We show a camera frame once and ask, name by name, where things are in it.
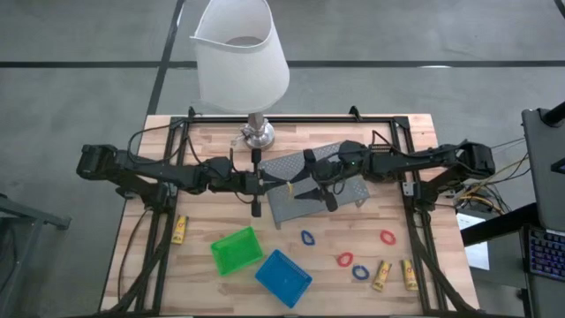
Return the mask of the grey metal cart frame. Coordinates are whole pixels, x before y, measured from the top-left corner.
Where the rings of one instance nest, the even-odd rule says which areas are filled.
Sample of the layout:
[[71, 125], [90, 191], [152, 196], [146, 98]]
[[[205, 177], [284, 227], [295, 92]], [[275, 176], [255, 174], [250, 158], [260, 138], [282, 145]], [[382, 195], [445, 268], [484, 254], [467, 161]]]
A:
[[13, 312], [27, 264], [44, 225], [67, 230], [71, 219], [12, 201], [0, 193], [0, 318]]

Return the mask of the black aluminium table frame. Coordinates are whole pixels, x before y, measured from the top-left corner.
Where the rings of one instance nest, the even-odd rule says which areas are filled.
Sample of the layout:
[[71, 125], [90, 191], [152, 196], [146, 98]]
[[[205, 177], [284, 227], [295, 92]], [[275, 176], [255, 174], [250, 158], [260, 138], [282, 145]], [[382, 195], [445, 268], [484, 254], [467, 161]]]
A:
[[[353, 115], [310, 116], [273, 115], [268, 117], [276, 130], [275, 144], [262, 158], [300, 152], [343, 140], [370, 143], [372, 130], [379, 131], [391, 143], [390, 127], [394, 126], [398, 142], [408, 152], [411, 135], [415, 150], [439, 145], [430, 114], [362, 115], [358, 122]], [[229, 152], [229, 141], [235, 138], [242, 117], [197, 116], [189, 134], [200, 160]], [[447, 309], [455, 311], [445, 289], [434, 282], [433, 274], [421, 262], [426, 285], [418, 283], [418, 291], [405, 289], [400, 261], [411, 259], [414, 268], [417, 255], [411, 251], [402, 185], [399, 183], [371, 184], [366, 187], [370, 197], [360, 208], [354, 203], [341, 206], [335, 212], [319, 212], [283, 222], [275, 228], [274, 218], [263, 198], [262, 217], [251, 216], [251, 207], [240, 202], [232, 193], [210, 192], [202, 195], [178, 195], [177, 214], [188, 216], [185, 240], [182, 245], [169, 245], [169, 259], [162, 290], [161, 315], [232, 316], [360, 316], [423, 314], [420, 293], [427, 287], [429, 309], [440, 309], [439, 297], [444, 297]], [[436, 262], [442, 275], [471, 307], [478, 308], [476, 289], [463, 247], [456, 214], [440, 198], [439, 206], [431, 212], [428, 230], [415, 227], [424, 246], [434, 243]], [[100, 309], [110, 310], [117, 303], [117, 277], [120, 262], [135, 223], [143, 213], [140, 199], [127, 201], [117, 236], [112, 265], [102, 296]], [[264, 257], [253, 265], [219, 276], [210, 245], [229, 234], [252, 226]], [[300, 231], [310, 231], [315, 246], [301, 243]], [[389, 246], [380, 239], [380, 232], [391, 231], [396, 243]], [[313, 277], [304, 296], [294, 306], [286, 307], [271, 294], [254, 275], [268, 256], [279, 249]], [[344, 253], [354, 254], [348, 268], [340, 267], [336, 258]], [[382, 260], [393, 262], [383, 292], [371, 287], [373, 276]], [[353, 264], [364, 264], [371, 272], [369, 279], [359, 281], [351, 274]]]

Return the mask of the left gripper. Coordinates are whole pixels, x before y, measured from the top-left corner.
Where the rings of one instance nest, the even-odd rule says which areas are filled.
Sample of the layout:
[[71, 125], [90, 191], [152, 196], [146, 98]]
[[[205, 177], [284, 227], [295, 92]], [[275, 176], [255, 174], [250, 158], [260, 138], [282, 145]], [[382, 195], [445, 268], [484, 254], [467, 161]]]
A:
[[232, 170], [239, 178], [241, 183], [241, 188], [236, 190], [236, 193], [242, 193], [246, 195], [251, 195], [252, 200], [250, 201], [252, 216], [261, 216], [261, 203], [260, 196], [264, 192], [271, 191], [277, 187], [290, 187], [289, 180], [286, 178], [279, 178], [265, 170], [262, 171], [262, 179], [267, 183], [261, 184], [259, 163], [261, 161], [261, 150], [259, 148], [253, 148], [251, 151], [251, 161], [253, 165], [253, 170], [242, 170], [239, 171], [232, 166]]

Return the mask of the white paper sheet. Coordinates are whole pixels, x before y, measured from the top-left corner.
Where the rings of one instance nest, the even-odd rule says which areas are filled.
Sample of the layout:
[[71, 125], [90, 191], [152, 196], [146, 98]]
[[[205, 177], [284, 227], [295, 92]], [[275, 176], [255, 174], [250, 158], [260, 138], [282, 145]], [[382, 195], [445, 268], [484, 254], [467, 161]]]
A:
[[[469, 216], [462, 213], [458, 213], [456, 218], [461, 231], [485, 221], [484, 218]], [[483, 270], [490, 269], [488, 244], [486, 242], [467, 246], [464, 250], [470, 267]]]

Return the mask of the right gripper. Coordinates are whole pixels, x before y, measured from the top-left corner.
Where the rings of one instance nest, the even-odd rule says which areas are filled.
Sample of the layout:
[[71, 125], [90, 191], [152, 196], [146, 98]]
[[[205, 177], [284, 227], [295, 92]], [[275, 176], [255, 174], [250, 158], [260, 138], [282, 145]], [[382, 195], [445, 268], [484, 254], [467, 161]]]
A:
[[316, 183], [316, 188], [296, 195], [296, 198], [304, 200], [323, 201], [329, 212], [334, 212], [338, 208], [335, 194], [328, 190], [328, 186], [334, 185], [340, 177], [340, 163], [331, 163], [327, 158], [317, 160], [312, 149], [304, 151], [305, 166], [289, 182], [297, 183], [301, 180], [312, 178]]

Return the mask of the green plastic basket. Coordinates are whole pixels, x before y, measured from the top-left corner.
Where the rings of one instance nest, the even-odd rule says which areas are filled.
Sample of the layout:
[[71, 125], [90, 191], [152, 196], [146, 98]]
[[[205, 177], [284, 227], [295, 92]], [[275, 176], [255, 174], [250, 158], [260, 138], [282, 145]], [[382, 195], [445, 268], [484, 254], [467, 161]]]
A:
[[239, 271], [264, 256], [251, 226], [215, 241], [210, 249], [220, 276]]

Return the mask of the backlit keyboard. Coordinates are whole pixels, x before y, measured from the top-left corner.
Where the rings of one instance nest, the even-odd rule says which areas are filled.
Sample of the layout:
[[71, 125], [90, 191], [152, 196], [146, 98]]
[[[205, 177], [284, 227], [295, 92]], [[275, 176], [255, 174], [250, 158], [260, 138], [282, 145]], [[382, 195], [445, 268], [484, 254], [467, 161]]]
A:
[[565, 282], [565, 233], [529, 226], [524, 230], [524, 243], [530, 273]]

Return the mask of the blue plastic basket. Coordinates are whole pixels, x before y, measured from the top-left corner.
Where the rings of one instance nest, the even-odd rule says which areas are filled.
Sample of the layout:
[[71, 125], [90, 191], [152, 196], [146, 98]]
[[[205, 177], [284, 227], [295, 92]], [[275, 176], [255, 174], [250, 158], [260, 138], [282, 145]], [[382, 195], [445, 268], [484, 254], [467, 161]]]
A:
[[278, 249], [272, 252], [256, 272], [255, 278], [286, 307], [293, 308], [313, 278]]

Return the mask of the grey perforated metal shelf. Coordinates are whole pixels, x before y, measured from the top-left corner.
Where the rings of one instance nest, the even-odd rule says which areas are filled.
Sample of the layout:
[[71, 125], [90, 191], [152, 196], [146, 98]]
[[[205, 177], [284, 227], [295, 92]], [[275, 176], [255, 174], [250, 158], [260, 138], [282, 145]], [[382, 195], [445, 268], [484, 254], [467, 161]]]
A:
[[[267, 173], [288, 180], [296, 176], [304, 166], [305, 159], [302, 151], [266, 160], [259, 165]], [[296, 199], [296, 195], [316, 188], [316, 183], [312, 178], [301, 180], [293, 185], [293, 199], [289, 198], [287, 187], [280, 186], [266, 192], [277, 230], [281, 229], [283, 222], [327, 211], [326, 204], [322, 201]], [[359, 208], [370, 197], [365, 181], [360, 176], [346, 179], [343, 184], [338, 184], [335, 190], [338, 192], [335, 195], [338, 206], [354, 203]]]

